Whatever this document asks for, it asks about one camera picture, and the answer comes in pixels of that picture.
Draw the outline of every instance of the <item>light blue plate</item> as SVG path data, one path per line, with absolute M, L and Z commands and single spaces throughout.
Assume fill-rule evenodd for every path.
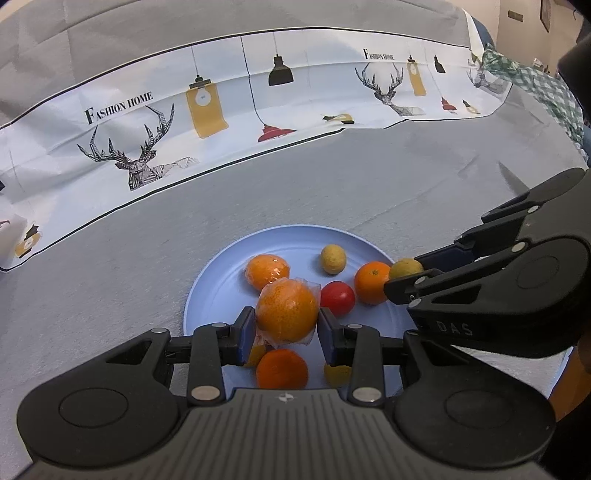
M 319 255 L 328 244 L 342 246 L 347 252 L 347 266 L 338 275 L 328 275 L 319 264 Z M 213 257 L 201 271 L 185 305 L 183 329 L 192 335 L 195 328 L 213 322 L 233 323 L 245 306 L 256 306 L 258 292 L 244 278 L 248 261 L 258 254 L 275 254 L 291 267 L 291 278 L 305 278 L 324 287 L 340 280 L 353 286 L 355 272 L 361 265 L 381 261 L 388 265 L 392 259 L 379 248 L 335 228 L 319 225 L 283 225 L 247 235 L 232 243 Z M 362 323 L 377 328 L 384 336 L 401 338 L 414 323 L 406 308 L 388 301 L 377 306 L 357 303 L 341 319 L 341 324 Z M 307 388 L 326 388 L 324 356 L 315 333 L 309 345 L 291 345 L 301 355 L 309 369 Z M 398 367 L 385 367 L 386 393 L 393 395 L 401 388 Z M 236 387 L 256 387 L 254 369 L 227 365 L 223 367 L 226 394 Z

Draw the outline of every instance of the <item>deer head illustration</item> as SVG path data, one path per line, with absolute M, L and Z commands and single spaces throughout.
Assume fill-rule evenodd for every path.
M 500 95 L 505 91 L 505 87 L 507 84 L 505 80 L 496 79 L 494 82 L 489 82 L 486 79 L 486 70 L 478 59 L 476 59 L 476 66 L 478 67 L 476 69 L 476 74 L 472 74 L 472 69 L 470 69 L 470 71 L 466 73 L 468 75 L 468 78 L 472 82 L 472 85 L 474 85 L 476 88 L 482 87 L 496 95 Z
M 168 130 L 170 130 L 170 125 L 173 123 L 174 104 L 170 109 L 170 117 L 168 121 L 166 120 L 162 112 L 159 112 L 150 106 L 147 106 L 147 108 L 149 108 L 156 115 L 158 115 L 158 127 L 156 128 L 156 135 L 154 135 L 148 127 L 148 125 L 144 125 L 146 133 L 148 134 L 148 139 L 144 142 L 144 145 L 140 145 L 141 154 L 139 155 L 139 158 L 133 160 L 129 158 L 127 155 L 125 155 L 125 152 L 116 150 L 115 147 L 113 147 L 113 142 L 111 141 L 111 139 L 109 139 L 109 152 L 105 153 L 104 150 L 99 151 L 95 144 L 95 136 L 98 127 L 95 128 L 95 131 L 92 134 L 92 138 L 90 139 L 90 153 L 88 153 L 84 148 L 78 145 L 80 151 L 89 159 L 95 162 L 113 160 L 117 168 L 121 170 L 129 170 L 130 190 L 135 190 L 152 181 L 161 179 L 174 166 L 178 166 L 181 168 L 186 167 L 187 159 L 189 158 L 186 157 L 173 163 L 169 163 L 166 165 L 157 165 L 155 167 L 150 167 L 148 165 L 148 162 L 150 162 L 150 160 L 153 160 L 156 156 L 156 150 L 154 150 L 154 145 L 157 142 L 159 142 L 159 140 L 161 140 L 163 136 L 166 135 Z
M 369 67 L 369 63 L 361 71 L 361 75 L 359 74 L 357 69 L 355 69 L 355 73 L 357 74 L 357 78 L 361 80 L 361 83 L 363 83 L 367 88 L 371 88 L 374 91 L 375 97 L 380 102 L 382 102 L 384 105 L 388 105 L 389 107 L 393 108 L 394 106 L 392 104 L 392 99 L 394 98 L 394 95 L 396 95 L 396 88 L 402 83 L 402 80 L 404 79 L 404 72 L 400 72 L 393 62 L 392 65 L 394 65 L 394 69 L 396 70 L 396 78 L 394 78 L 393 74 L 390 74 L 392 82 L 388 87 L 388 93 L 382 93 L 381 87 L 375 81 L 375 74 L 372 75 L 371 81 L 367 78 L 366 71 Z

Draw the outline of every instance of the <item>picture frame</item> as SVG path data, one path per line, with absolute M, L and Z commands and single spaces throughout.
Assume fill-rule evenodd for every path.
M 540 0 L 540 20 L 548 33 L 550 33 L 551 12 L 552 0 Z

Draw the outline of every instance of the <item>deer antlers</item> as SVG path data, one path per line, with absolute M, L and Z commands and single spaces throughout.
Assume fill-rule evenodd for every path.
M 382 93 L 382 89 L 375 81 L 375 74 L 372 75 L 371 81 L 367 78 L 366 70 L 369 67 L 369 63 L 361 71 L 361 75 L 357 69 L 355 69 L 357 78 L 361 80 L 361 83 L 363 83 L 367 88 L 371 88 L 374 91 L 375 97 L 384 105 L 391 105 L 392 99 L 394 98 L 394 95 L 396 95 L 396 88 L 402 83 L 402 80 L 404 79 L 404 72 L 399 71 L 394 62 L 392 62 L 392 65 L 394 65 L 394 70 L 396 70 L 396 78 L 394 78 L 393 74 L 390 74 L 392 83 L 390 83 L 390 86 L 388 87 L 388 93 Z
M 152 151 L 152 148 L 163 136 L 166 135 L 166 133 L 170 129 L 170 125 L 173 123 L 173 117 L 174 117 L 174 104 L 170 110 L 170 118 L 168 119 L 168 121 L 166 121 L 166 118 L 164 117 L 162 112 L 159 112 L 150 106 L 148 106 L 147 108 L 149 108 L 154 113 L 156 113 L 156 115 L 158 115 L 158 123 L 159 124 L 156 129 L 156 136 L 154 136 L 152 131 L 149 129 L 148 125 L 144 125 L 146 132 L 148 133 L 148 139 L 146 140 L 146 142 L 144 142 L 144 145 L 141 146 L 142 153 L 139 156 L 139 159 L 135 160 L 137 162 L 142 162 L 142 163 L 147 163 L 155 157 L 156 152 Z M 99 149 L 96 148 L 96 144 L 95 144 L 95 136 L 96 136 L 97 129 L 98 129 L 98 127 L 95 128 L 95 131 L 92 134 L 92 138 L 90 139 L 89 147 L 90 147 L 91 153 L 88 153 L 86 150 L 84 150 L 84 148 L 82 148 L 80 145 L 78 145 L 78 148 L 80 149 L 80 151 L 84 155 L 86 155 L 89 159 L 91 159 L 95 162 L 101 162 L 101 161 L 107 161 L 107 160 L 114 160 L 116 162 L 120 162 L 120 163 L 124 163 L 124 164 L 134 162 L 134 161 L 130 160 L 125 155 L 125 153 L 123 151 L 115 150 L 111 139 L 109 139 L 109 153 L 105 153 L 104 150 L 101 150 L 99 152 Z
M 472 70 L 467 72 L 466 75 L 468 75 L 468 78 L 476 88 L 482 86 L 483 84 L 486 85 L 487 83 L 484 69 L 482 67 L 478 67 L 476 71 L 476 78 L 472 77 Z
M 166 118 L 164 117 L 162 112 L 159 112 L 148 105 L 146 107 L 152 110 L 156 115 L 158 115 L 158 121 L 160 124 L 156 128 L 156 136 L 152 134 L 152 132 L 148 128 L 148 125 L 144 125 L 146 131 L 148 132 L 148 139 L 141 147 L 142 153 L 138 159 L 138 161 L 141 162 L 147 162 L 154 158 L 155 152 L 152 154 L 152 148 L 154 147 L 156 142 L 158 142 L 158 140 L 165 136 L 168 130 L 170 130 L 170 125 L 172 125 L 174 117 L 174 104 L 173 107 L 170 109 L 170 118 L 168 119 L 168 122 L 166 121 Z
M 100 162 L 100 161 L 107 161 L 107 160 L 115 160 L 115 161 L 120 161 L 120 162 L 126 162 L 129 161 L 129 159 L 125 156 L 124 152 L 120 152 L 119 150 L 115 150 L 113 148 L 113 143 L 111 142 L 111 139 L 109 139 L 109 154 L 105 154 L 105 150 L 101 150 L 99 152 L 99 149 L 96 148 L 95 145 L 95 136 L 96 136 L 96 130 L 98 129 L 98 126 L 95 128 L 94 133 L 92 134 L 92 138 L 90 139 L 90 151 L 92 152 L 92 154 L 88 153 L 86 150 L 84 150 L 84 148 L 82 148 L 80 145 L 78 145 L 78 148 L 80 149 L 80 151 L 86 155 L 89 159 L 94 160 L 95 162 Z

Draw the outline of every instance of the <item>green checkered cloth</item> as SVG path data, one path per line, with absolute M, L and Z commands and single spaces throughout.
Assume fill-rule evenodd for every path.
M 544 105 L 587 160 L 582 148 L 583 110 L 562 79 L 552 78 L 538 69 L 510 60 L 490 47 L 484 52 L 482 66 L 493 75 L 525 90 Z

